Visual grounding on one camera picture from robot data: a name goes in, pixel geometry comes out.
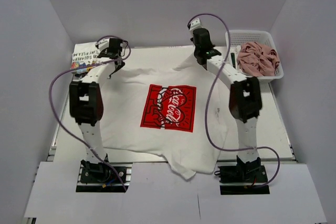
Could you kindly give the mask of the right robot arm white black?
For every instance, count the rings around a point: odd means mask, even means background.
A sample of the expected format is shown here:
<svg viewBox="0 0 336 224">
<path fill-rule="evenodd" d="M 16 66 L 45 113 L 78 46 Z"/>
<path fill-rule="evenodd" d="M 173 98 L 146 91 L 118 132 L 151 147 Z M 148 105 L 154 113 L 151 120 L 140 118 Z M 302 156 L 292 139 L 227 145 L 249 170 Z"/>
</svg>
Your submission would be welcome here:
<svg viewBox="0 0 336 224">
<path fill-rule="evenodd" d="M 247 77 L 227 63 L 215 49 L 207 29 L 199 26 L 189 30 L 197 63 L 216 76 L 214 82 L 220 80 L 229 89 L 228 108 L 237 125 L 236 166 L 222 171 L 222 181 L 253 182 L 261 168 L 256 136 L 257 120 L 263 106 L 259 80 Z"/>
</svg>

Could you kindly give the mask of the green and white t-shirt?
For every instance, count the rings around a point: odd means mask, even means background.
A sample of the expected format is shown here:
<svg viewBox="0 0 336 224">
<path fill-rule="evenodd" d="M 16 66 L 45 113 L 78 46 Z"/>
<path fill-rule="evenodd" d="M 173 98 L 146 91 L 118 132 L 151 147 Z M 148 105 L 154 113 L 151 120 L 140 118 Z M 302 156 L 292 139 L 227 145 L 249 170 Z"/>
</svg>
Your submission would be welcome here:
<svg viewBox="0 0 336 224">
<path fill-rule="evenodd" d="M 229 51 L 229 56 L 230 56 L 230 64 L 236 69 L 239 70 L 239 65 L 238 65 L 238 54 L 241 50 L 241 45 L 237 46 L 231 46 L 230 51 Z"/>
</svg>

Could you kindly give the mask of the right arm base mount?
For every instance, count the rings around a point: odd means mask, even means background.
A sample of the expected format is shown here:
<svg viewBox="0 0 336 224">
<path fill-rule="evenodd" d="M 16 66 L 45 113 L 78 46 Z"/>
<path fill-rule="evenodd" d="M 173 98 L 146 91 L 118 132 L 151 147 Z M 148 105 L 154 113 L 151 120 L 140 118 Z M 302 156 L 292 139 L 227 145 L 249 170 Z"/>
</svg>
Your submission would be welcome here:
<svg viewBox="0 0 336 224">
<path fill-rule="evenodd" d="M 219 166 L 214 172 L 219 178 L 221 195 L 269 195 L 269 186 L 259 187 L 268 181 L 264 165 L 244 177 L 236 166 Z"/>
</svg>

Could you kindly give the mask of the white coca-cola t-shirt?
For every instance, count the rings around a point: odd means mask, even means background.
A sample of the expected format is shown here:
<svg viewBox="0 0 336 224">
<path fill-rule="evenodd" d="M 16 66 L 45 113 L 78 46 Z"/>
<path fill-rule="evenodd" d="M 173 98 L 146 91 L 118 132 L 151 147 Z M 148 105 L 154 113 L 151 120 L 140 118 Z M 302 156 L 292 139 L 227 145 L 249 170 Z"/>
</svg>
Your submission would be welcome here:
<svg viewBox="0 0 336 224">
<path fill-rule="evenodd" d="M 164 157 L 185 179 L 212 173 L 233 119 L 214 81 L 193 56 L 167 70 L 124 67 L 101 89 L 103 146 Z"/>
</svg>

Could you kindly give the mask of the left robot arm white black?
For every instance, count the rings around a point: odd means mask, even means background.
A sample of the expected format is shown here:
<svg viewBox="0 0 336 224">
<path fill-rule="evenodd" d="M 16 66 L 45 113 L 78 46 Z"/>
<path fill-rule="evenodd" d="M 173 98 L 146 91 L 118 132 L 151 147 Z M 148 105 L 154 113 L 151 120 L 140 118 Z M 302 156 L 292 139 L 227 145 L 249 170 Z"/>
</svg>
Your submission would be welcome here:
<svg viewBox="0 0 336 224">
<path fill-rule="evenodd" d="M 108 162 L 100 132 L 100 120 L 103 117 L 101 88 L 113 73 L 124 66 L 122 51 L 124 40 L 103 38 L 96 42 L 99 50 L 96 66 L 90 67 L 86 75 L 69 86 L 70 115 L 81 130 L 86 145 L 86 161 L 97 164 L 93 176 L 101 182 L 110 178 L 111 168 L 102 162 Z"/>
</svg>

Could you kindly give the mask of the pink t-shirt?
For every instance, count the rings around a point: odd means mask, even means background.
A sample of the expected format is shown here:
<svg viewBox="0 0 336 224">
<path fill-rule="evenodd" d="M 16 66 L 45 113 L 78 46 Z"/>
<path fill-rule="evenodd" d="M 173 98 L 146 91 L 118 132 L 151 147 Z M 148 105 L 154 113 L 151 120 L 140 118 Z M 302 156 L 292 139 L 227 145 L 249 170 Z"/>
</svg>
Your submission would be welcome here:
<svg viewBox="0 0 336 224">
<path fill-rule="evenodd" d="M 238 54 L 239 69 L 253 77 L 271 77 L 280 65 L 277 52 L 258 42 L 246 42 L 241 45 Z"/>
</svg>

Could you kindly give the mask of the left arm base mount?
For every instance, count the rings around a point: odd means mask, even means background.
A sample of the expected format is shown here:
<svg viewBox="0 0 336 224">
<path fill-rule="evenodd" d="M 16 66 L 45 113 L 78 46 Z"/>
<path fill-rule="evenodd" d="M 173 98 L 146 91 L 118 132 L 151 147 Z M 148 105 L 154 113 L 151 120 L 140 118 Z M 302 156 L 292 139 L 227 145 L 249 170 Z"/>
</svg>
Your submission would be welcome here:
<svg viewBox="0 0 336 224">
<path fill-rule="evenodd" d="M 77 193 L 125 193 L 131 180 L 131 166 L 114 166 L 116 173 L 103 163 L 81 161 L 77 179 Z"/>
</svg>

